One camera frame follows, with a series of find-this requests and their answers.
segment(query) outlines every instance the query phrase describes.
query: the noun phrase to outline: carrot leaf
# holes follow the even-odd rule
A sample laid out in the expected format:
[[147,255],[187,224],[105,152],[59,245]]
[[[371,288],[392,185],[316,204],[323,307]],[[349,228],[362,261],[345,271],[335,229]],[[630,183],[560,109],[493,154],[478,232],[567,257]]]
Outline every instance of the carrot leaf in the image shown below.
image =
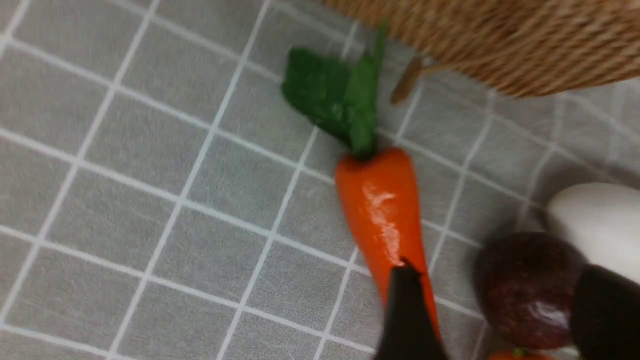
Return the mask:
[[368,160],[376,151],[376,102],[387,25],[380,26],[372,54],[353,65],[294,47],[282,93],[312,123],[347,145],[354,157]]

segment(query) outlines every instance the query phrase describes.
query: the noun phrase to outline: white egg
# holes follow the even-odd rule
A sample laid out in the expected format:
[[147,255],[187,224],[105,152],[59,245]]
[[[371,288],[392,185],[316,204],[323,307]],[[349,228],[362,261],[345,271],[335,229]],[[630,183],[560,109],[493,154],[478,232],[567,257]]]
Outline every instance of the white egg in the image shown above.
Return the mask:
[[640,283],[640,191],[591,183],[567,188],[547,206],[549,231],[590,262]]

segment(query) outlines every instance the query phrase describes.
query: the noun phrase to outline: orange object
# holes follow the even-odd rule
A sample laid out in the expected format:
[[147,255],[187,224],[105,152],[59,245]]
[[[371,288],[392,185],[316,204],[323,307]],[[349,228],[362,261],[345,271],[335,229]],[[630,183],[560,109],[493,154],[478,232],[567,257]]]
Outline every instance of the orange object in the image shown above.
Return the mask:
[[525,352],[519,348],[512,351],[500,351],[493,353],[487,360],[556,360],[545,354]]
[[335,187],[347,224],[369,265],[385,308],[391,269],[410,263],[423,274],[426,309],[440,339],[422,248],[418,188],[409,155],[396,147],[381,151],[367,162],[347,155],[336,169]]

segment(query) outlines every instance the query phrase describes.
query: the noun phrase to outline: woven basket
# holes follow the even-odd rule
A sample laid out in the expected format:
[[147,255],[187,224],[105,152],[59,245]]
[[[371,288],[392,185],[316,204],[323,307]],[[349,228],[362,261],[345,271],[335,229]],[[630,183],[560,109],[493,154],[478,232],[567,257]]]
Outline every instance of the woven basket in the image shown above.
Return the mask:
[[392,102],[421,75],[457,70],[515,97],[640,76],[640,0],[322,0],[429,56],[405,70]]

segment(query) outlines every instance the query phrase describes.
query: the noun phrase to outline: carrot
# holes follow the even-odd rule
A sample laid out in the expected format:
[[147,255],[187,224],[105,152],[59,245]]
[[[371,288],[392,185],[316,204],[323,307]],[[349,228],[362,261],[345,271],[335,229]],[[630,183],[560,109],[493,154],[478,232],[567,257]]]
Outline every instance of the carrot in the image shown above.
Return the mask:
[[422,249],[413,165],[401,149],[376,152],[386,28],[381,25],[373,52],[353,66],[294,47],[281,89],[293,108],[351,149],[338,164],[335,185],[388,316],[380,359],[420,354],[437,360],[445,356]]
[[391,270],[410,263],[424,274],[421,280],[425,306],[440,338],[422,247],[418,188],[409,155],[393,147],[365,163],[346,156],[336,169],[335,187],[383,304],[387,304]]

